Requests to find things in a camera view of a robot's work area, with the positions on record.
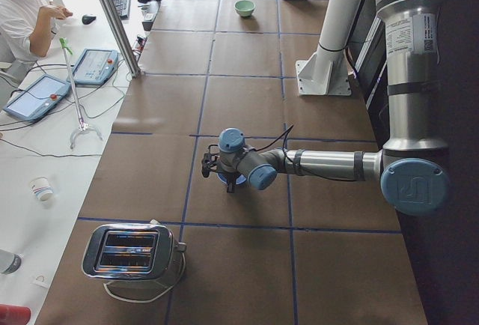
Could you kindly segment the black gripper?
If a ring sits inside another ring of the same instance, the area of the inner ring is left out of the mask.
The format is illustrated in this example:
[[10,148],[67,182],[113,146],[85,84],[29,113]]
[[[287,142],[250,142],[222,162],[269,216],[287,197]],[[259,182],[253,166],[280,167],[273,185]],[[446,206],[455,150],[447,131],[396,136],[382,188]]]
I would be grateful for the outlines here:
[[240,174],[228,171],[228,167],[220,161],[219,152],[212,152],[216,145],[207,147],[207,158],[201,160],[201,173],[204,178],[210,176],[210,172],[217,174],[217,178],[227,185],[227,193],[235,193],[235,187],[239,184]]

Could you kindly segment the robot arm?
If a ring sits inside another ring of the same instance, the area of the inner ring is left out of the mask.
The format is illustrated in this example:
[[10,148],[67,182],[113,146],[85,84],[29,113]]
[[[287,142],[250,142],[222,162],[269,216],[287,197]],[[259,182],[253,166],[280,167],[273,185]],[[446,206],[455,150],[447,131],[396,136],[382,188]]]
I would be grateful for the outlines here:
[[[262,152],[228,128],[216,152],[201,161],[203,176],[216,173],[233,192],[244,178],[267,188],[280,173],[359,182],[376,179],[385,200],[397,211],[423,216],[443,207],[451,182],[441,158],[447,144],[439,138],[438,18],[443,0],[375,0],[385,26],[389,138],[380,151],[309,151],[276,148]],[[301,95],[348,95],[344,50],[361,0],[329,0],[317,50],[296,62]]]

